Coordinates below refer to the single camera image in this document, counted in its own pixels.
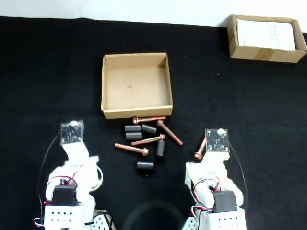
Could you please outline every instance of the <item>white plastic part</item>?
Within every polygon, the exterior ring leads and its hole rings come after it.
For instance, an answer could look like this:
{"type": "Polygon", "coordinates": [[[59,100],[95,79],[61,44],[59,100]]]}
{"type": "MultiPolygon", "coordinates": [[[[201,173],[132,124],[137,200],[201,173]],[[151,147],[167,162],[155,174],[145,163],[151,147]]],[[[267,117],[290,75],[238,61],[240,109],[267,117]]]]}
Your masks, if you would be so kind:
{"type": "MultiPolygon", "coordinates": [[[[229,157],[228,151],[207,151],[202,162],[186,163],[185,184],[190,189],[197,205],[205,206],[206,208],[214,207],[215,201],[212,188],[216,187],[217,182],[219,182],[219,190],[233,191],[236,197],[237,211],[212,213],[197,210],[197,217],[201,213],[200,226],[196,228],[197,230],[246,230],[245,213],[239,207],[243,204],[243,194],[233,181],[228,178],[227,169],[224,165],[224,161],[228,160],[229,157]]],[[[188,220],[183,230],[190,230],[188,220]]]]}
{"type": "Polygon", "coordinates": [[[66,161],[63,166],[57,167],[50,175],[46,187],[46,199],[51,201],[53,198],[53,190],[56,185],[59,185],[61,179],[69,180],[73,177],[77,183],[77,200],[83,202],[88,193],[98,189],[103,181],[103,174],[101,169],[96,165],[99,157],[93,156],[87,158],[81,165],[70,164],[70,160],[66,161]]]}
{"type": "Polygon", "coordinates": [[[244,210],[238,208],[237,211],[232,211],[232,212],[219,212],[219,213],[201,212],[200,227],[198,229],[199,230],[246,230],[244,210]]]}
{"type": "Polygon", "coordinates": [[[92,222],[95,205],[95,199],[89,194],[85,202],[77,206],[47,205],[44,227],[46,230],[90,230],[92,226],[85,223],[92,222]]]}
{"type": "Polygon", "coordinates": [[[69,228],[83,230],[85,220],[83,219],[82,206],[53,206],[45,207],[45,230],[69,228]]]}
{"type": "Polygon", "coordinates": [[[182,230],[197,230],[197,222],[194,217],[188,217],[182,230]]]}
{"type": "Polygon", "coordinates": [[[89,157],[88,150],[83,141],[62,145],[70,164],[80,165],[89,157]]]}
{"type": "Polygon", "coordinates": [[[93,230],[109,230],[109,220],[106,215],[99,215],[93,219],[93,230]]]}

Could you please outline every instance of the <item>white backdrop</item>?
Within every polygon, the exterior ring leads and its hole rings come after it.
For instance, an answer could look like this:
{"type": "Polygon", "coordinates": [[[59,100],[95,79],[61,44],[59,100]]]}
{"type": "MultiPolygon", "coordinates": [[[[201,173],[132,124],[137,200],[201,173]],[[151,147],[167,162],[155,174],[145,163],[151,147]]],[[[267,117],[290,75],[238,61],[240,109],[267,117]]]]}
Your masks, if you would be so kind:
{"type": "Polygon", "coordinates": [[[226,26],[230,14],[242,14],[291,17],[307,32],[306,6],[306,0],[0,0],[0,15],[226,26]]]}

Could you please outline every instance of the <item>screw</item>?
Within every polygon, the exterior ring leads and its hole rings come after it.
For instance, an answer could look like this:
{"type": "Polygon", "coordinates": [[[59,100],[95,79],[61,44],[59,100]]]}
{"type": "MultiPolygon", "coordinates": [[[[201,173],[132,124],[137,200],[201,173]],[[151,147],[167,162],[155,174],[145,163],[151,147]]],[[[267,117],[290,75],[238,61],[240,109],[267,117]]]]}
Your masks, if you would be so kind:
{"type": "Polygon", "coordinates": [[[121,145],[121,144],[118,144],[118,143],[115,143],[114,146],[115,146],[116,148],[123,149],[123,150],[128,150],[128,151],[133,151],[133,152],[139,152],[139,153],[141,153],[144,157],[145,157],[145,156],[148,156],[148,149],[147,149],[147,148],[139,149],[139,148],[132,147],[132,146],[128,146],[128,145],[121,145]]]}
{"type": "Polygon", "coordinates": [[[194,157],[195,157],[196,159],[198,159],[199,161],[200,161],[200,160],[202,159],[202,157],[203,157],[202,153],[203,153],[203,151],[205,150],[206,144],[207,144],[207,137],[205,137],[205,138],[203,139],[200,148],[199,148],[198,151],[195,152],[195,154],[194,154],[194,157]]]}
{"type": "Polygon", "coordinates": [[[165,120],[165,116],[150,116],[150,117],[140,117],[137,116],[133,117],[133,123],[138,124],[139,122],[146,122],[146,121],[156,121],[156,120],[165,120]]]}
{"type": "Polygon", "coordinates": [[[179,138],[168,127],[166,127],[166,125],[163,124],[162,120],[158,120],[157,125],[164,129],[164,131],[168,133],[168,135],[170,135],[178,143],[178,145],[183,145],[182,141],[179,140],[179,138]]]}
{"type": "Polygon", "coordinates": [[[165,140],[165,135],[160,134],[160,136],[158,136],[158,137],[135,141],[135,142],[132,142],[131,145],[135,146],[135,145],[147,144],[147,143],[151,143],[151,142],[155,142],[155,141],[159,141],[159,140],[165,140]]]}

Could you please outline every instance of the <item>open cardboard box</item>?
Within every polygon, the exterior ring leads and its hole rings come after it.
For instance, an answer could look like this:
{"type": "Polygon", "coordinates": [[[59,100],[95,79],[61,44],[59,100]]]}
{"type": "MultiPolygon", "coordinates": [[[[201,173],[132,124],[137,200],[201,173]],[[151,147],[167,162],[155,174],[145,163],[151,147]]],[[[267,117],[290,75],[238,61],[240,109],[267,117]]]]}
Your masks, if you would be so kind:
{"type": "Polygon", "coordinates": [[[101,110],[106,119],[171,115],[173,98],[167,54],[105,55],[101,110]]]}
{"type": "Polygon", "coordinates": [[[306,43],[298,20],[291,18],[232,15],[227,30],[231,58],[297,63],[307,52],[306,43]],[[293,28],[296,50],[289,51],[253,46],[239,46],[236,26],[237,19],[257,22],[290,23],[293,28]]]}

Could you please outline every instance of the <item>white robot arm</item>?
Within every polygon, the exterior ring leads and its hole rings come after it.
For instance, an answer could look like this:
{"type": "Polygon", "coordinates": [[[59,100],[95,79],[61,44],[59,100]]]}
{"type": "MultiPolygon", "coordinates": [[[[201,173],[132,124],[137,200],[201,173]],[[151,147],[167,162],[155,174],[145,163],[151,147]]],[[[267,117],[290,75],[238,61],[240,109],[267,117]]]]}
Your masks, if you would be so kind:
{"type": "MultiPolygon", "coordinates": [[[[45,230],[91,230],[94,226],[96,202],[89,193],[101,186],[103,174],[97,166],[98,156],[89,156],[83,142],[83,130],[83,121],[61,124],[60,144],[68,160],[48,178],[44,224],[35,222],[45,230]]],[[[107,218],[100,219],[101,225],[109,227],[107,218]]]]}
{"type": "Polygon", "coordinates": [[[224,161],[229,159],[228,132],[207,129],[207,151],[200,163],[186,163],[185,184],[196,202],[183,230],[246,230],[243,194],[227,177],[224,161]]]}

